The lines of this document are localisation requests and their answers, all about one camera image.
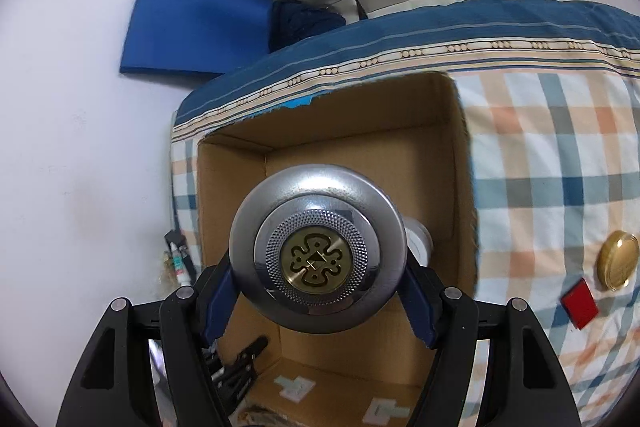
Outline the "red small box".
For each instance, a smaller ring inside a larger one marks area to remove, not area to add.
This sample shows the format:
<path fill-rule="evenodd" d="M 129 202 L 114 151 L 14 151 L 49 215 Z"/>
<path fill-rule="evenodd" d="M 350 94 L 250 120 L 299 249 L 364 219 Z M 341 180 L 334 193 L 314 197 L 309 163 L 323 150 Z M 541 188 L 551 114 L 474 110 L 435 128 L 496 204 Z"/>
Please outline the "red small box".
<path fill-rule="evenodd" d="M 561 297 L 561 305 L 576 329 L 584 329 L 599 314 L 596 300 L 584 279 L 580 279 Z"/>

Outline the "gold round tin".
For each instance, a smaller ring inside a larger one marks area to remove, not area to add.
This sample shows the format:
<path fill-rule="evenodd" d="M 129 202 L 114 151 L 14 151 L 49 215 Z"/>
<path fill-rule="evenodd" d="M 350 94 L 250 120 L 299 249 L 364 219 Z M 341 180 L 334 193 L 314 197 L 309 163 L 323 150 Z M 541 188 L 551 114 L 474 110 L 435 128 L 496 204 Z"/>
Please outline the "gold round tin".
<path fill-rule="evenodd" d="M 626 286 L 639 261 L 639 239 L 634 234 L 617 230 L 602 244 L 597 259 L 597 277 L 609 291 Z"/>

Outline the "silver round tin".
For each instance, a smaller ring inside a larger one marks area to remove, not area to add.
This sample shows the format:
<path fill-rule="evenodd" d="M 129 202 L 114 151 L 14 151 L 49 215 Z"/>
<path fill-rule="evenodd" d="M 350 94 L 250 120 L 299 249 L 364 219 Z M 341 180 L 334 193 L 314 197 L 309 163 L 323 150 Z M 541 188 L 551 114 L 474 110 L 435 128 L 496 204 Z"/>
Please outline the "silver round tin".
<path fill-rule="evenodd" d="M 270 321 L 308 334 L 347 331 L 394 295 L 408 245 L 390 198 L 362 174 L 300 165 L 268 176 L 232 221 L 229 259 Z"/>

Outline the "white round jar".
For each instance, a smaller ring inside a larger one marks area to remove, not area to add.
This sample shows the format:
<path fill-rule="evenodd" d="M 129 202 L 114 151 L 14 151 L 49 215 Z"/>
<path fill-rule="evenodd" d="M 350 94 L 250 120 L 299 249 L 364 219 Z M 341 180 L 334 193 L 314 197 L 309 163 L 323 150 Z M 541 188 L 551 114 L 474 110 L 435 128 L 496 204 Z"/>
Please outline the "white round jar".
<path fill-rule="evenodd" d="M 421 267 L 427 267 L 434 249 L 431 233 L 423 223 L 414 218 L 404 216 L 402 220 L 404 220 L 410 253 L 413 254 Z"/>

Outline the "cardboard box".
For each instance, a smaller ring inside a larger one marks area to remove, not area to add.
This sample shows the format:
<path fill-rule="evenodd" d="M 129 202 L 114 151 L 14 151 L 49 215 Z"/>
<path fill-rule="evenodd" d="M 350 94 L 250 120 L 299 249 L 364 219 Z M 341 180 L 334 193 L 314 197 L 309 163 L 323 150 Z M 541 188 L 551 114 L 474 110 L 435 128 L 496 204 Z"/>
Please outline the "cardboard box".
<path fill-rule="evenodd" d="M 434 363 L 433 322 L 408 287 L 408 228 L 428 264 L 472 293 L 469 141 L 452 79 L 414 72 L 235 118 L 198 144 L 204 260 L 229 256 L 241 297 L 221 338 L 233 358 L 271 345 L 244 418 L 402 426 Z"/>

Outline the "white glue tube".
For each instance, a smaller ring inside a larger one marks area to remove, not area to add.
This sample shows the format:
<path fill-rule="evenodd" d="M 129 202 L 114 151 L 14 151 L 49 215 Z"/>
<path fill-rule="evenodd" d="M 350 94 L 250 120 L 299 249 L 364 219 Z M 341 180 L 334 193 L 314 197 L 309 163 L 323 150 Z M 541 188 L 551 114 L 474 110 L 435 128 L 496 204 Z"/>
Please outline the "white glue tube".
<path fill-rule="evenodd" d="M 170 246 L 172 265 L 174 266 L 176 279 L 180 287 L 190 286 L 191 277 L 189 275 L 186 266 L 183 263 L 182 254 L 180 254 L 179 248 L 172 244 Z"/>

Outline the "black tube holder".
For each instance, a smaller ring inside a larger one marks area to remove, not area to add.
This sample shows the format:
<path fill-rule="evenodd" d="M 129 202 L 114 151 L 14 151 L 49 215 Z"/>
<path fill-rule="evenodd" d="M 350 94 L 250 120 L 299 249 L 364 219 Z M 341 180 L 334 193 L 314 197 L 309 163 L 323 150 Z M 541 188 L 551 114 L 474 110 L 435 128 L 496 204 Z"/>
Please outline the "black tube holder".
<path fill-rule="evenodd" d="M 165 244 L 169 249 L 172 267 L 180 286 L 191 286 L 198 279 L 193 259 L 190 255 L 186 238 L 177 230 L 170 230 L 164 235 Z"/>

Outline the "plaid checkered tablecloth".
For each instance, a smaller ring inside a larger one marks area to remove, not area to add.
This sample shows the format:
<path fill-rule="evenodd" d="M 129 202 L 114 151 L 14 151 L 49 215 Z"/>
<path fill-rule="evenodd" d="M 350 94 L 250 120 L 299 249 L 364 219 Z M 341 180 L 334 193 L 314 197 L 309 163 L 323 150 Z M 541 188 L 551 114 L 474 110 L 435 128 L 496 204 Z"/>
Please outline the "plaid checkered tablecloth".
<path fill-rule="evenodd" d="M 585 1 L 471 0 L 386 15 L 295 43 L 192 92 L 171 130 L 172 199 L 204 260 L 198 144 L 235 118 L 358 82 L 438 72 L 469 141 L 483 303 L 521 298 L 565 373 L 577 426 L 623 424 L 639 375 L 639 267 L 597 277 L 614 231 L 639 239 L 639 20 Z M 599 314 L 576 329 L 561 297 L 584 279 Z"/>

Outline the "blue folded mat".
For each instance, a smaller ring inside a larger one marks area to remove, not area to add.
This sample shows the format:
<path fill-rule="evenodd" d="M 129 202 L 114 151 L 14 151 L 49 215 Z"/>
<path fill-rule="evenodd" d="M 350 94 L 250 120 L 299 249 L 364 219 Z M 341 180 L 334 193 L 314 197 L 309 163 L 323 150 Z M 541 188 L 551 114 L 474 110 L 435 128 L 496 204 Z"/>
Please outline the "blue folded mat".
<path fill-rule="evenodd" d="M 222 75 L 269 53 L 271 0 L 136 0 L 123 74 Z"/>

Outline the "dark blue knit cloth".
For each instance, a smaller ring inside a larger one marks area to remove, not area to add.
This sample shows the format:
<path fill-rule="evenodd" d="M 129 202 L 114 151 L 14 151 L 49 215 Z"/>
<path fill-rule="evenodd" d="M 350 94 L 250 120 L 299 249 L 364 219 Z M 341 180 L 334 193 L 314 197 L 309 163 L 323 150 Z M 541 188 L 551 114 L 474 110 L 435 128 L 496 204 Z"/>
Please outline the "dark blue knit cloth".
<path fill-rule="evenodd" d="M 279 51 L 345 25 L 344 17 L 327 8 L 317 8 L 297 0 L 277 0 L 270 10 L 269 51 Z"/>

